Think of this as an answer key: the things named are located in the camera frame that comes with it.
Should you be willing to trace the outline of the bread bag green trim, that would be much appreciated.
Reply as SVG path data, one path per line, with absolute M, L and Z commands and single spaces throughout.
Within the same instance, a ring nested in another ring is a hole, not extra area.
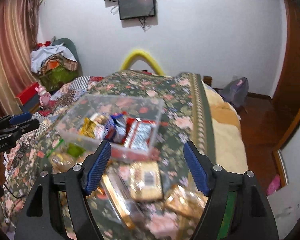
M 53 173 L 68 171 L 74 165 L 81 165 L 91 153 L 84 148 L 60 140 L 58 144 L 48 153 L 47 158 L 52 167 Z

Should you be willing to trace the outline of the wall mounted black monitor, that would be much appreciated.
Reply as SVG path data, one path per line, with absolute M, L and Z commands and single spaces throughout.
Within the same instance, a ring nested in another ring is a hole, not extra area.
M 120 20 L 156 15 L 155 0 L 118 0 Z

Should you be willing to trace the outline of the grey backpack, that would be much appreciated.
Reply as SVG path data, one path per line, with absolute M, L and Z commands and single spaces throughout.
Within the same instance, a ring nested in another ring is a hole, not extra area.
M 246 77 L 231 81 L 218 93 L 225 102 L 231 104 L 234 108 L 240 108 L 244 105 L 249 91 L 249 82 Z

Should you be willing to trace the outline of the yellow foam hoop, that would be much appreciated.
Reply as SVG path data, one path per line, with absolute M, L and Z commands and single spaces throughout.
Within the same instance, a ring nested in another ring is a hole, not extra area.
M 135 49 L 131 51 L 124 59 L 120 69 L 129 70 L 137 61 L 142 61 L 145 64 L 147 64 L 147 66 L 149 66 L 153 70 L 153 72 L 158 76 L 166 75 L 157 63 L 157 61 L 149 53 L 140 49 Z

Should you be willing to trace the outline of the striped pink curtain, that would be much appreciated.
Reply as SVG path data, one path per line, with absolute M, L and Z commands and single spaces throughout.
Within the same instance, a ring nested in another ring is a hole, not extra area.
M 0 0 L 0 117 L 20 112 L 17 95 L 35 83 L 30 53 L 37 45 L 40 0 Z

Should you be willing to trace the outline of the red noodle snack bag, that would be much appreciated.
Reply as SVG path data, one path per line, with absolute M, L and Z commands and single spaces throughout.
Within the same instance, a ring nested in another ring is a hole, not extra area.
M 153 120 L 128 118 L 127 133 L 123 145 L 131 150 L 148 151 L 155 126 L 156 123 Z

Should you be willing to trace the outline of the gold foil snack packet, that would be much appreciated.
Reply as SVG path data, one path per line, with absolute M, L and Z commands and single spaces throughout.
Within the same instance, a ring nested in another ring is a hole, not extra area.
M 105 137 L 105 125 L 108 116 L 100 113 L 94 113 L 91 117 L 85 118 L 79 134 L 92 139 L 102 140 Z

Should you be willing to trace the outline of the checkered patchwork quilt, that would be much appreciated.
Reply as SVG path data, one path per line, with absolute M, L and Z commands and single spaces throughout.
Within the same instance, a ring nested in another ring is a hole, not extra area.
M 51 96 L 48 105 L 32 116 L 39 121 L 39 128 L 23 135 L 17 141 L 15 148 L 4 154 L 5 160 L 12 162 L 15 159 L 21 158 L 24 152 L 48 131 L 73 103 L 102 79 L 99 76 L 80 76 L 57 90 Z

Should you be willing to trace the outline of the rice cracker clear packet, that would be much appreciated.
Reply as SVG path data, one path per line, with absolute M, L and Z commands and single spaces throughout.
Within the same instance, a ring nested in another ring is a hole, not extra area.
M 175 184 L 166 194 L 165 207 L 183 217 L 200 220 L 207 200 L 203 193 Z

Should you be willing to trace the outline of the blue cookie snack bag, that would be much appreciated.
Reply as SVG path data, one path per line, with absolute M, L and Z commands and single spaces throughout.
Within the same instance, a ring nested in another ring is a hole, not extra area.
M 104 140 L 121 144 L 127 133 L 126 112 L 115 113 L 110 115 L 105 125 Z

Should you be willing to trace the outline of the beige fleece blanket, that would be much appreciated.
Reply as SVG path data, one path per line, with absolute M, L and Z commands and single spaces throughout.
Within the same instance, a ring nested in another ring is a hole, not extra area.
M 239 116 L 210 86 L 205 84 L 204 89 L 212 118 L 216 163 L 229 172 L 244 174 L 248 164 Z

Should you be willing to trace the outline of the brown cake clear packet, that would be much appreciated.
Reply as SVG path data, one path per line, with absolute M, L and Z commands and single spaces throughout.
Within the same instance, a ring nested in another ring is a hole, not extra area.
M 159 165 L 156 161 L 136 161 L 129 167 L 130 196 L 137 202 L 153 202 L 163 197 Z

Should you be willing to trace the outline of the red box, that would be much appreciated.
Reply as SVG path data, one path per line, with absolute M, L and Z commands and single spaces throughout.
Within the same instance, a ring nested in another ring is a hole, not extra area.
M 18 105 L 25 105 L 28 101 L 30 101 L 35 95 L 38 94 L 39 83 L 35 82 L 30 86 L 26 87 L 23 91 L 21 91 L 18 95 L 15 96 L 15 99 Z

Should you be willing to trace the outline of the pile of clothes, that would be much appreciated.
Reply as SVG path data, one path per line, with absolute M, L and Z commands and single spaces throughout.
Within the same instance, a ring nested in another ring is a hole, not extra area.
M 48 92 L 60 89 L 80 76 L 81 64 L 74 43 L 68 38 L 39 45 L 30 54 L 31 72 Z

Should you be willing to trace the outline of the brown wooden door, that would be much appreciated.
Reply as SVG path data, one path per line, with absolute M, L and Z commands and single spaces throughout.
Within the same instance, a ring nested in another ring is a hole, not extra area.
M 276 148 L 282 148 L 300 126 L 300 8 L 284 0 L 287 15 L 287 42 L 273 105 L 289 126 Z

